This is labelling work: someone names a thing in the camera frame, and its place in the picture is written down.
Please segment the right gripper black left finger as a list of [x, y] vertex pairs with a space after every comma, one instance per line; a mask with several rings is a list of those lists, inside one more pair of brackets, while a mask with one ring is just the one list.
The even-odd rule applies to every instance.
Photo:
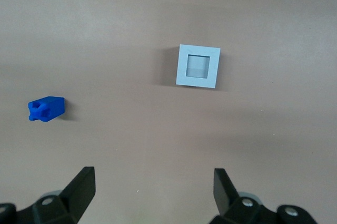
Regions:
[[1, 223], [78, 223], [95, 196], [95, 169], [84, 167], [57, 195], [49, 194], [18, 211], [1, 203]]

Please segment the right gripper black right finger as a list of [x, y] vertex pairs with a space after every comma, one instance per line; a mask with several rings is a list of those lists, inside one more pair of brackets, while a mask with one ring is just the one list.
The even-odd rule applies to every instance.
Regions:
[[301, 207], [284, 204], [273, 212], [251, 196], [241, 196], [225, 169], [214, 169], [213, 196], [219, 215], [210, 223], [315, 223]]

